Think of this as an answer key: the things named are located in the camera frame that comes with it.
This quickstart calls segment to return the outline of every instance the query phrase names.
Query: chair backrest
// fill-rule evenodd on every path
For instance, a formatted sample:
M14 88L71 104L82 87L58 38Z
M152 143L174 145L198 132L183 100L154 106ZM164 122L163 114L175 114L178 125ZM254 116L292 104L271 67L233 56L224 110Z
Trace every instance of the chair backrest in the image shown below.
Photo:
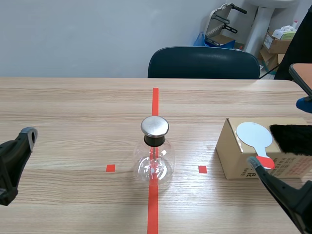
M249 53L216 47L169 47L151 58L148 78L259 79L258 60Z

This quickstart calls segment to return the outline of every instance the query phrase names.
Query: silver lid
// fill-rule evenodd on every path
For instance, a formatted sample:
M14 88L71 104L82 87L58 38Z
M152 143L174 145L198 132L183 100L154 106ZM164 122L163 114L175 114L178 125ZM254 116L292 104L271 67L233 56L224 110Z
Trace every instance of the silver lid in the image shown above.
M141 130L149 137L163 137L169 130L169 123L160 116L150 116L142 121Z

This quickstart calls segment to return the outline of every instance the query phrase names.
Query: red tape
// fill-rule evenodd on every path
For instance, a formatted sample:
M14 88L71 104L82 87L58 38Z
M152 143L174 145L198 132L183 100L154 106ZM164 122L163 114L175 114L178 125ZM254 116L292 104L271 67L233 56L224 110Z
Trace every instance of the red tape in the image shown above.
M108 164L106 166L106 172L115 172L115 164Z
M206 166L198 166L199 173L207 173L207 167Z
M159 89L153 88L152 115L159 114ZM152 157L158 158L158 148L151 149L150 160ZM152 174L148 188L148 216L147 216L147 234L158 234L158 179L156 174Z

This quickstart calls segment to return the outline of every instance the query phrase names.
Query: glass bottle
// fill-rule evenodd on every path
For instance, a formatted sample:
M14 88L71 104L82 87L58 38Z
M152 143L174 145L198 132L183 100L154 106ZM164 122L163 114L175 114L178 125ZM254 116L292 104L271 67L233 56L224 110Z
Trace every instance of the glass bottle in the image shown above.
M150 116L142 121L141 130L144 138L134 149L134 173L141 181L163 184L175 169L175 151L165 138L169 123L162 117Z

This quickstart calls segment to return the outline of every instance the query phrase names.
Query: black bristles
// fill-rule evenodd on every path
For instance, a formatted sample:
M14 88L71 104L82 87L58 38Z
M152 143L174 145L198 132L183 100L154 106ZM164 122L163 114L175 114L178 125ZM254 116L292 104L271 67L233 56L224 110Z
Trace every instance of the black bristles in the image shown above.
M312 126L271 125L270 131L284 153L312 155Z

